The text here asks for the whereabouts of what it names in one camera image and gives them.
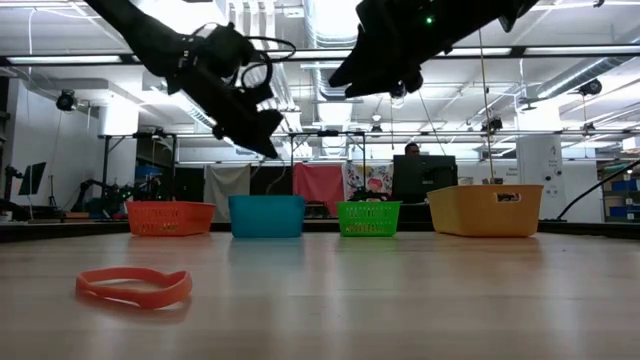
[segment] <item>curtain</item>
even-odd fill
[[[214,222],[231,222],[229,197],[249,195],[250,183],[250,165],[232,168],[207,166],[205,169],[204,202],[216,205]]]
[[[391,195],[393,188],[393,164],[367,165],[367,190]],[[345,163],[342,166],[344,177],[344,198],[349,200],[358,187],[364,186],[362,165]]]
[[[336,202],[344,201],[342,167],[296,164],[293,167],[293,192],[306,201],[324,202],[329,213],[335,216]]]

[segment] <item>orange basket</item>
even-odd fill
[[[188,236],[209,232],[215,205],[184,201],[127,202],[129,228],[137,236]]]

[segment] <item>red curtain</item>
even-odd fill
[[[293,193],[307,201],[322,201],[331,215],[337,215],[336,202],[344,201],[342,167],[296,164],[293,167]]]

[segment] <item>green basket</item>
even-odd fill
[[[393,236],[398,227],[399,201],[339,202],[342,236]]]

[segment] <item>yellow basket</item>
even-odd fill
[[[538,230],[542,185],[452,186],[427,194],[439,233],[527,237]]]

